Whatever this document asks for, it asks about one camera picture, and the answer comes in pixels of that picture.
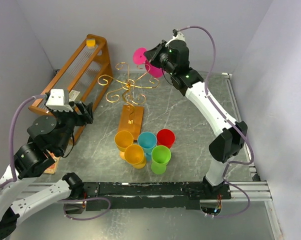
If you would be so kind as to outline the pink wine glass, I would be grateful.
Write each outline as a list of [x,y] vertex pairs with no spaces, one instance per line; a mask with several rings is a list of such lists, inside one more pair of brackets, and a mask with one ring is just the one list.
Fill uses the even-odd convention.
[[152,66],[147,58],[145,57],[144,53],[147,51],[146,48],[140,47],[138,48],[133,56],[132,60],[136,65],[143,65],[145,67],[145,70],[154,78],[160,78],[163,76],[163,72],[160,68],[157,68],[155,66]]

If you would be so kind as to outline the blue wine glass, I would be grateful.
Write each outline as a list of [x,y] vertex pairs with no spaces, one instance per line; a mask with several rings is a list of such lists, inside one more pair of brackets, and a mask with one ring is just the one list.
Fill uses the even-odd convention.
[[152,132],[142,132],[137,143],[142,147],[144,155],[148,162],[152,161],[152,151],[157,146],[157,137]]

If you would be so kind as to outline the red wine glass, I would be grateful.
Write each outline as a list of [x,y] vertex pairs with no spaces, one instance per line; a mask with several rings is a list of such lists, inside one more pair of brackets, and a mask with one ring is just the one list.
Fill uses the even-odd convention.
[[166,146],[169,149],[173,146],[176,140],[174,132],[167,128],[161,129],[157,133],[156,138],[158,146]]

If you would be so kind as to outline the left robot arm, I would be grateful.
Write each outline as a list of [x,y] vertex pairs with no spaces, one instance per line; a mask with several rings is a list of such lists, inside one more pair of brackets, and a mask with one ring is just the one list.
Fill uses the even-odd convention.
[[13,156],[0,179],[0,240],[40,210],[59,201],[78,201],[85,196],[84,183],[74,172],[67,173],[51,186],[18,200],[18,196],[63,157],[75,127],[93,122],[93,104],[71,102],[70,111],[52,111],[37,118],[27,130],[29,139]]

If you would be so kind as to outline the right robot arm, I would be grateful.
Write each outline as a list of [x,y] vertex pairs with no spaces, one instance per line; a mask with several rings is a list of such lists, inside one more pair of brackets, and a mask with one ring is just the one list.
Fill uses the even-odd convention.
[[197,107],[213,130],[215,139],[208,147],[213,159],[202,181],[203,195],[213,199],[225,183],[227,163],[244,147],[248,126],[229,115],[206,89],[202,76],[190,67],[189,48],[185,41],[163,40],[143,55],[150,69],[157,68],[170,75],[172,85]]

